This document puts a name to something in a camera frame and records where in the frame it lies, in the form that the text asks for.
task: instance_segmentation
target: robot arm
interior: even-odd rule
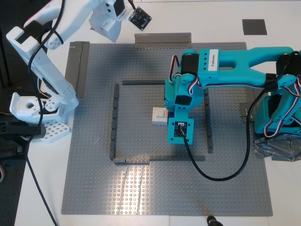
[[[24,24],[24,28],[32,21],[44,25],[58,17],[61,0],[52,0],[40,11],[30,17]],[[93,11],[90,18],[91,29],[116,42],[120,30],[121,21],[125,20],[131,9],[125,6],[124,0],[67,0],[60,24],[56,32],[66,41],[73,35],[86,18]],[[61,45],[59,37],[54,33],[50,36],[45,46],[56,49]]]
[[[52,0],[25,22],[24,29],[15,27],[7,34],[7,39],[26,64],[39,46],[37,40],[44,40],[49,33],[43,25],[56,19],[60,9],[61,0]],[[131,9],[125,6],[124,0],[66,0],[60,24],[45,46],[49,49],[59,47],[62,41],[66,41],[79,29],[91,11],[93,11],[89,20],[91,29],[116,41],[120,33],[121,21],[126,19]],[[43,88],[51,95],[51,98],[43,100],[43,107],[47,111],[43,122],[66,121],[68,113],[79,104],[72,85],[53,65],[43,49],[34,58],[32,71],[41,81],[44,81]],[[20,97],[14,93],[10,111],[19,120],[28,123],[38,123],[40,119],[40,108],[36,97]]]
[[[292,49],[289,47],[254,48],[251,50],[220,51],[219,49],[201,49],[199,54],[186,50],[182,55],[178,72],[166,79],[165,107],[172,113],[168,122],[168,142],[183,144],[182,134],[178,133],[178,123],[184,126],[188,143],[193,140],[193,119],[188,118],[189,110],[201,105],[203,90],[208,87],[240,86],[253,89],[269,87],[271,96],[265,97],[255,116],[255,132],[284,132],[299,134],[301,127],[293,125],[293,118],[300,120],[301,100],[291,95],[300,95],[299,86],[295,89],[297,75],[296,64],[300,64],[300,55],[295,56],[292,70],[277,82],[276,74],[264,74],[251,67],[267,62],[277,61],[277,73],[282,72]],[[219,70],[229,67],[232,70]]]

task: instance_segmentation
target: gray lego baseplate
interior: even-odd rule
[[[192,47],[230,50],[246,49],[246,44],[198,43]],[[135,49],[134,44],[90,45],[84,97],[74,117],[62,214],[272,215],[264,159],[251,153],[246,168],[230,181],[205,179],[190,161],[172,158],[180,155],[182,160],[188,155],[184,145],[167,143],[167,126],[152,125],[152,108],[163,107],[164,86],[122,84],[125,80],[165,79],[172,55],[180,57],[182,52]],[[113,111],[116,83],[118,112]],[[246,153],[246,126],[240,115],[246,90],[210,88],[209,98],[209,112],[205,113],[202,104],[190,113],[195,119],[192,154],[206,156],[205,161],[197,162],[206,174],[229,176]],[[211,131],[206,130],[205,114]],[[111,161],[114,118],[116,156]],[[208,133],[212,134],[212,153],[208,153]],[[126,158],[133,164],[123,164]],[[155,158],[165,161],[150,161]]]

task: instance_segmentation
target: black sensor board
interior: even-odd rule
[[[136,27],[138,27],[141,31],[145,29],[145,27],[151,21],[151,16],[148,15],[143,9],[137,7],[133,14],[129,17],[129,21],[132,22]]]

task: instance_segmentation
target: red and white wire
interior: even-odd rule
[[[195,84],[197,84],[198,83],[198,76],[196,75],[196,78],[193,80],[193,82],[188,86],[188,93],[189,94],[193,94],[193,87],[195,86]]]
[[[294,116],[292,116],[291,117],[292,119],[294,119],[298,124],[300,124],[301,125],[301,121],[299,120],[299,119],[297,119],[296,117],[294,117]]]
[[[295,89],[296,89],[298,95],[300,95],[299,84],[298,84],[297,81],[294,83],[294,87],[295,87]],[[285,113],[284,118],[285,118],[285,117],[293,110],[293,108],[296,106],[298,100],[299,100],[299,97],[297,97],[297,98],[295,99],[295,101],[293,102],[293,105],[292,105],[292,106],[288,109],[288,111]],[[278,126],[277,126],[277,129],[276,129],[275,133],[269,136],[269,135],[268,135],[268,128],[269,128],[269,126],[273,123],[273,120],[271,119],[271,120],[269,121],[269,123],[264,127],[264,135],[265,135],[267,138],[274,137],[275,135],[277,135],[278,132],[280,131],[280,128],[281,128],[282,123],[283,123],[283,120],[284,120],[284,119],[280,120],[280,122],[279,122],[279,124],[278,124]]]
[[[42,94],[43,96],[45,96],[45,97],[47,97],[47,98],[49,99],[50,97],[40,90],[39,80],[40,80],[40,79],[38,78],[38,81],[37,81],[37,83],[38,83],[38,84],[37,84],[38,91],[40,92],[40,94]]]
[[[297,77],[297,82],[298,82],[299,87],[301,87],[301,78],[300,78],[299,76]],[[301,95],[298,95],[298,94],[293,93],[288,87],[281,86],[281,88],[286,89],[286,90],[287,90],[291,95],[293,95],[294,97],[301,97]]]
[[[170,64],[170,72],[169,72],[169,82],[172,83],[172,75],[173,75],[173,70],[174,70],[174,60],[176,60],[178,67],[180,66],[179,64],[179,59],[176,55],[173,55],[173,57],[171,58],[171,64]]]
[[[174,79],[176,79],[177,76],[182,75],[181,73],[177,72],[176,74],[174,74]]]
[[[251,85],[251,84],[247,84],[247,83],[220,83],[220,84],[208,84],[206,86],[201,86],[199,83],[199,79],[198,79],[198,83],[197,86],[200,88],[208,88],[208,87],[221,87],[221,86],[247,86],[247,87],[251,87],[253,89],[263,89],[264,87],[262,86],[255,86],[255,85]]]

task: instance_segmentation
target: label sticker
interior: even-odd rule
[[[217,71],[218,65],[218,49],[211,49],[209,52],[208,71]]]

